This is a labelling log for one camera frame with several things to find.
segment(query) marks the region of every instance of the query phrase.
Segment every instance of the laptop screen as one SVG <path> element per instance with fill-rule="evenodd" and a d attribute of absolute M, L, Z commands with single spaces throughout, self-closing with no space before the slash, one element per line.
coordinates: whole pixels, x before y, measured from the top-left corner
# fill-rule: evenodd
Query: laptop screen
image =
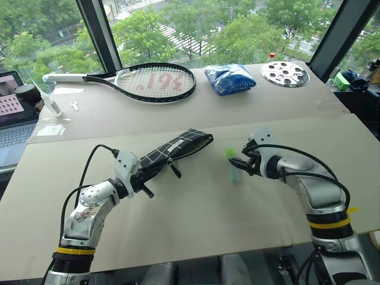
<path fill-rule="evenodd" d="M 17 72 L 0 74 L 0 127 L 27 124 L 38 119 L 34 106 L 16 96 L 17 87 L 23 85 Z"/>

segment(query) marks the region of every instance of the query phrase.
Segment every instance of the window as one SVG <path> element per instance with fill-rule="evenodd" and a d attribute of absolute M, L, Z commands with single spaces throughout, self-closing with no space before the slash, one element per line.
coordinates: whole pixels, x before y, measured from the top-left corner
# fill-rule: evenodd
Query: window
<path fill-rule="evenodd" d="M 350 69 L 368 75 L 366 66 L 376 58 L 380 58 L 380 8 L 376 9 L 339 67 L 342 71 Z"/>
<path fill-rule="evenodd" d="M 343 0 L 103 0 L 122 65 L 311 59 Z"/>
<path fill-rule="evenodd" d="M 0 72 L 10 70 L 45 91 L 50 72 L 103 72 L 74 0 L 1 1 Z"/>

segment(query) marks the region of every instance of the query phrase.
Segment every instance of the zipper pull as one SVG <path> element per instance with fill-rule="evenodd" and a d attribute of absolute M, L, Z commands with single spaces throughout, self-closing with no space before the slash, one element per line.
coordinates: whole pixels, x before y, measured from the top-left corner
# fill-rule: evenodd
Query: zipper pull
<path fill-rule="evenodd" d="M 167 160 L 167 163 L 168 165 L 170 166 L 170 168 L 173 170 L 173 172 L 175 173 L 175 175 L 178 177 L 178 178 L 181 178 L 182 177 L 182 174 L 180 173 L 180 171 L 174 166 L 173 164 L 173 159 L 172 158 L 169 158 Z"/>

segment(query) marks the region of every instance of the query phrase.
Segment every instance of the laptop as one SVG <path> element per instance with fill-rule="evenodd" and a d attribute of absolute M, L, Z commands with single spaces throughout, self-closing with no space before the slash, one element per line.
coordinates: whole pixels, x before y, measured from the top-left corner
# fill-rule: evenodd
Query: laptop
<path fill-rule="evenodd" d="M 38 121 L 34 106 L 15 94 L 23 85 L 16 71 L 0 74 L 0 167 L 20 161 Z"/>

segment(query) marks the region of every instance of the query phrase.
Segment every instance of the racket handle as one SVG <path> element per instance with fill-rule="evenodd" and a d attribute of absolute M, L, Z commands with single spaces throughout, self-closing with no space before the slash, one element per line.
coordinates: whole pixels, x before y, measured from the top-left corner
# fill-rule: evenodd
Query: racket handle
<path fill-rule="evenodd" d="M 79 73 L 67 73 L 67 74 L 45 74 L 42 77 L 42 80 L 47 82 L 83 82 L 83 77 L 86 77 L 87 74 L 79 74 Z"/>

